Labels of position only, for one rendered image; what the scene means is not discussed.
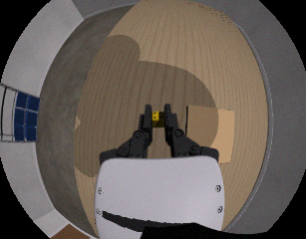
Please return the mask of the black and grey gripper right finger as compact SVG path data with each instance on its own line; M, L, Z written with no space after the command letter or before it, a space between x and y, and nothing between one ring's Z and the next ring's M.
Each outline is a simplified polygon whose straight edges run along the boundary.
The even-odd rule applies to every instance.
M207 155L215 158L218 163L219 152L217 149L200 146L185 136L184 131L178 127L176 114L171 113L170 104L164 105L164 134L165 142L170 146L171 157Z

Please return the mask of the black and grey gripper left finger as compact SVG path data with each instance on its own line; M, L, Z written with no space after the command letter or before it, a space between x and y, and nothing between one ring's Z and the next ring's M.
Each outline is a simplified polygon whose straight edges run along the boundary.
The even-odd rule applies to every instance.
M148 158L148 147L153 142L152 117L152 106L146 105L145 116L140 115L138 129L133 132L133 136L117 149L101 152L99 155L100 166L103 161L114 157Z

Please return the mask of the yellow die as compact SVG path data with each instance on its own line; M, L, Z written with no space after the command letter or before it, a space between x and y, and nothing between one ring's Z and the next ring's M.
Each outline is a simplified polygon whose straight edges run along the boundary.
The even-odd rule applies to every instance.
M164 112L153 112L153 127L164 127Z

